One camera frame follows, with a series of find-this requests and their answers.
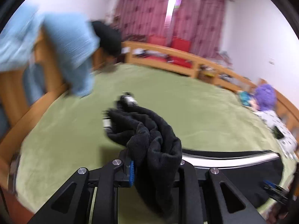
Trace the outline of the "light blue fleece blanket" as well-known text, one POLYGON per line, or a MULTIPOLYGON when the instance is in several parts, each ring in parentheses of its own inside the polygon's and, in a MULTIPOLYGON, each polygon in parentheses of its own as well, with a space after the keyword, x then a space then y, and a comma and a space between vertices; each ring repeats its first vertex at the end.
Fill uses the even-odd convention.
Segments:
POLYGON ((100 38, 88 17, 80 13, 46 13, 43 29, 54 47, 70 93, 78 97, 91 94, 92 55, 99 48, 100 38))

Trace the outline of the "green plush bed blanket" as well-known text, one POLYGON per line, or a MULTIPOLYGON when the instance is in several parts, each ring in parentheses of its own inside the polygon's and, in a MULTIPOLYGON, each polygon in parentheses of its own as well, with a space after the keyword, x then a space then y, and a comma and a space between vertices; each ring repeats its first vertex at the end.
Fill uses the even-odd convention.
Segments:
POLYGON ((149 67, 120 64, 94 77, 90 95, 61 95, 22 143, 18 200, 37 212, 80 167, 96 169, 122 146, 106 137, 103 112, 125 91, 166 120, 185 149, 281 153, 264 122, 237 96, 202 81, 149 67))

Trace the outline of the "geometric pattern pillow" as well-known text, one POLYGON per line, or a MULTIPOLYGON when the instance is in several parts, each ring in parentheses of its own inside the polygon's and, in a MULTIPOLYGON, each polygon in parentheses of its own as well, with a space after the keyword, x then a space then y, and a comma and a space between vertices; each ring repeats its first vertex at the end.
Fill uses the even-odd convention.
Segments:
POLYGON ((256 100, 250 93, 246 91, 238 92, 239 100, 243 106, 256 107, 256 100))

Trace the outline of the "wooden bed frame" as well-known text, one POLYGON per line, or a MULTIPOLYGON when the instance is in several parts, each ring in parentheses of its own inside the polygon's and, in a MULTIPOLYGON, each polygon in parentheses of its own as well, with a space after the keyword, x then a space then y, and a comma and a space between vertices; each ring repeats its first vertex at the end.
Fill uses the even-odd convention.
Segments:
MULTIPOLYGON (((122 45, 127 50, 125 62, 133 69, 141 68, 147 72, 157 69, 164 74, 178 73, 185 76, 188 83, 198 85, 196 76, 199 67, 205 65, 216 71, 211 87, 221 86, 228 96, 238 92, 240 87, 220 79, 221 74, 238 79, 247 84, 250 90, 255 89, 254 83, 232 70, 181 50, 137 41, 124 41, 122 45)), ((42 133, 49 129, 49 124, 45 119, 67 89, 58 69, 54 47, 43 30, 38 33, 32 53, 40 60, 46 81, 46 93, 32 105, 26 102, 24 87, 21 83, 24 66, 1 73, 1 102, 11 125, 8 133, 1 139, 1 186, 7 190, 12 188, 9 174, 13 156, 30 144, 30 137, 33 133, 42 133)), ((110 143, 104 134, 96 129, 98 124, 98 120, 89 121, 87 124, 79 121, 78 129, 74 132, 63 128, 62 133, 58 135, 56 141, 51 143, 51 146, 55 149, 66 146, 62 152, 63 156, 78 155, 78 151, 75 151, 73 147, 80 146, 84 151, 83 162, 94 164, 95 156, 103 154, 104 146, 110 149, 115 147, 115 144, 110 143)))

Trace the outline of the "purple plush toy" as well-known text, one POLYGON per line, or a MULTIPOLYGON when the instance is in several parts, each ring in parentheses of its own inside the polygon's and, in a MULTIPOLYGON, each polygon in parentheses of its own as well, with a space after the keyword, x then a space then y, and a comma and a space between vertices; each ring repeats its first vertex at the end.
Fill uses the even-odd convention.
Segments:
POLYGON ((259 85, 255 90, 253 97, 258 104, 259 111, 274 110, 277 98, 274 88, 267 83, 259 85))

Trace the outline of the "black pants with white stripe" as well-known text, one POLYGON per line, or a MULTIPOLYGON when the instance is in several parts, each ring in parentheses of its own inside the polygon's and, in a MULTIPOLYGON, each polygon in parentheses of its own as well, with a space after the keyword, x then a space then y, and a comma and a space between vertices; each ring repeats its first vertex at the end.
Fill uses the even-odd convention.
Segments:
POLYGON ((271 160, 245 163, 270 151, 208 152, 183 149, 172 127, 154 111, 140 107, 133 95, 119 97, 114 108, 107 111, 107 137, 127 148, 134 163, 135 187, 144 203, 157 215, 169 218, 175 204, 171 189, 184 154, 198 160, 212 160, 214 167, 255 207, 268 200, 262 189, 265 181, 279 184, 283 163, 279 154, 271 160))

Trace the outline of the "white floral pillow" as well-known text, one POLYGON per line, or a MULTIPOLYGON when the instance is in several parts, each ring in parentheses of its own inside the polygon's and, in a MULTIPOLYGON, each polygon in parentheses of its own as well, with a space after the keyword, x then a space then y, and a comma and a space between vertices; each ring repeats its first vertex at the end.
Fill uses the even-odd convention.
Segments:
POLYGON ((257 115, 271 131, 274 126, 277 126, 277 128, 279 128, 279 130, 284 134, 284 138, 276 140, 280 148, 282 149, 284 155, 291 159, 297 159, 295 152, 298 148, 298 143, 295 137, 292 135, 291 131, 278 117, 276 112, 273 110, 255 111, 254 114, 257 115))

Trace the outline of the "maroon striped curtains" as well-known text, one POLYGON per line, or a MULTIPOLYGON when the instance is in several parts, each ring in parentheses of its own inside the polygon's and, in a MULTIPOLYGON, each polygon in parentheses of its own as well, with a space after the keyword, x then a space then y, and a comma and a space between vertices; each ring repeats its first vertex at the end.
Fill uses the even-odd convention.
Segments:
POLYGON ((227 0, 119 0, 116 26, 123 38, 151 35, 191 44, 189 52, 215 58, 220 51, 227 0))

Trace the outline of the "dark phone on pillow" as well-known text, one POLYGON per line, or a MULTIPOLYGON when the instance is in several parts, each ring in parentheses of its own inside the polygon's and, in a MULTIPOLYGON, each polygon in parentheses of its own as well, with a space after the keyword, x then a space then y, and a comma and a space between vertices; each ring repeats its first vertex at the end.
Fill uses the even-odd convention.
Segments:
POLYGON ((273 136, 277 139, 277 140, 280 140, 280 139, 283 139, 284 138, 284 134, 279 130, 279 128, 277 128, 277 126, 274 126, 272 128, 272 133, 273 133, 273 136))

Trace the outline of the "black garment on bedpost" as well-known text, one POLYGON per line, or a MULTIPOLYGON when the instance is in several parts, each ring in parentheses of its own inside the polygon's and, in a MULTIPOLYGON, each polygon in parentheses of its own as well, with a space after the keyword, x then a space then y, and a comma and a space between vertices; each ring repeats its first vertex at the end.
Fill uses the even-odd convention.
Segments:
POLYGON ((121 34, 101 21, 92 21, 91 24, 95 34, 100 38, 100 47, 110 56, 119 56, 122 50, 121 34))

